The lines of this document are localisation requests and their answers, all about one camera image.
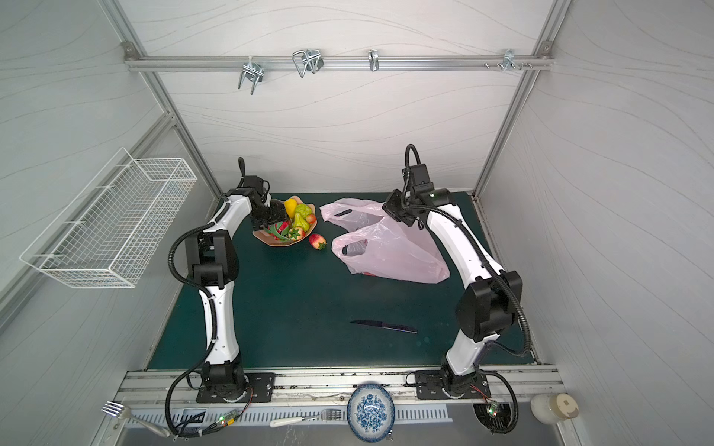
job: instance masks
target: pink plastic bag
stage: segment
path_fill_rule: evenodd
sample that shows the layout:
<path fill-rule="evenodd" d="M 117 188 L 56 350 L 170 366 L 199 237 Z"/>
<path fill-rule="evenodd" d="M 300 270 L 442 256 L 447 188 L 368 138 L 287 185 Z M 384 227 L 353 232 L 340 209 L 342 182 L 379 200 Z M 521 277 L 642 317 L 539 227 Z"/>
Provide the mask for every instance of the pink plastic bag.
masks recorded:
<path fill-rule="evenodd" d="M 448 278 L 448 266 L 429 231 L 394 221 L 384 213 L 382 203 L 342 198 L 321 206 L 320 212 L 325 221 L 349 231 L 332 240 L 332 252 L 352 274 L 419 283 Z"/>

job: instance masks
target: floral pattern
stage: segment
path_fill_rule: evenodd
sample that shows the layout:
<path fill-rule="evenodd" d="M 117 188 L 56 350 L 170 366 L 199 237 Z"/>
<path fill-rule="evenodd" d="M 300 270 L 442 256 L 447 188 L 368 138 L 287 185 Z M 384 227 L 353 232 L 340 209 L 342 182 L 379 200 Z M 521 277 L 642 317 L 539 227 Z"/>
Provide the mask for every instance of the floral pattern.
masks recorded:
<path fill-rule="evenodd" d="M 357 422 L 366 432 L 377 432 L 387 420 L 387 410 L 377 395 L 363 396 L 357 405 Z"/>

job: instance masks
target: fork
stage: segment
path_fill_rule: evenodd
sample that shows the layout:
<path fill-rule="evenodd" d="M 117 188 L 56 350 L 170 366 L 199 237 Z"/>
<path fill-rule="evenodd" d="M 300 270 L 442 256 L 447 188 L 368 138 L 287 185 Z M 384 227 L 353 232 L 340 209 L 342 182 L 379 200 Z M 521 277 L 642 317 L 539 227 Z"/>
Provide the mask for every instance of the fork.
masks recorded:
<path fill-rule="evenodd" d="M 131 409 L 129 408 L 129 406 L 119 404 L 118 402 L 107 401 L 106 404 L 101 408 L 101 411 L 119 420 L 134 420 L 138 424 L 144 426 L 146 429 L 157 434 L 159 437 L 169 438 L 171 436 L 170 430 L 166 429 L 165 427 L 157 426 L 151 422 L 146 422 L 144 420 L 138 419 L 137 417 L 134 417 L 131 414 Z"/>
<path fill-rule="evenodd" d="M 277 420 L 273 420 L 270 422 L 270 427 L 291 425 L 293 423 L 300 422 L 300 421 L 314 421 L 314 420 L 335 421 L 335 420 L 339 420 L 340 418 L 342 418 L 342 409 L 325 409 L 322 412 L 320 412 L 318 415 L 312 415 L 310 417 L 278 418 Z"/>

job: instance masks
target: knife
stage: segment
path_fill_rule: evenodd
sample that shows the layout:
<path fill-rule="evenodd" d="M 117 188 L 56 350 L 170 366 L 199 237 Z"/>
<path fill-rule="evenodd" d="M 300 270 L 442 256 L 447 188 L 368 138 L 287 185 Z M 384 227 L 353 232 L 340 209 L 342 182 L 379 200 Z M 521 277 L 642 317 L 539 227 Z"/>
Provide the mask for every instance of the knife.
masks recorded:
<path fill-rule="evenodd" d="M 350 322 L 350 324 L 369 325 L 370 327 L 386 328 L 387 330 L 395 330 L 395 331 L 403 331 L 405 333 L 413 333 L 415 335 L 419 333 L 416 330 L 416 328 L 414 328 L 414 327 L 409 327 L 408 325 L 387 324 L 387 323 L 382 322 L 381 320 L 357 319 L 357 320 L 353 320 L 352 322 Z"/>

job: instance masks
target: fruit bowl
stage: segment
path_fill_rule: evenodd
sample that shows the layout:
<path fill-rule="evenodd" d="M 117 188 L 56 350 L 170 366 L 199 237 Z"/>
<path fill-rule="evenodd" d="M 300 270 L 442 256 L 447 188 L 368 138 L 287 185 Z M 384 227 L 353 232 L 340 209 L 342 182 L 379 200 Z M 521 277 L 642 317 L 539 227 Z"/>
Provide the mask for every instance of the fruit bowl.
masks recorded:
<path fill-rule="evenodd" d="M 298 204 L 307 204 L 307 203 L 303 203 L 303 201 L 298 196 L 291 196 L 290 198 L 297 201 Z M 315 213 L 315 205 L 314 204 L 307 204 L 307 205 L 310 209 L 313 210 L 313 213 Z M 310 233 L 312 233 L 313 229 L 315 229 L 315 226 L 317 226 L 317 220 L 315 220 L 315 223 L 310 225 L 310 229 L 305 231 L 305 236 L 302 237 L 300 240 L 292 240 L 292 241 L 276 240 L 272 235 L 268 234 L 264 230 L 254 230 L 253 235 L 255 236 L 255 238 L 257 238 L 258 240 L 260 240 L 261 242 L 265 243 L 268 246 L 290 246 L 290 245 L 294 245 L 295 243 L 300 243 L 301 241 L 307 239 L 307 237 L 310 236 Z"/>

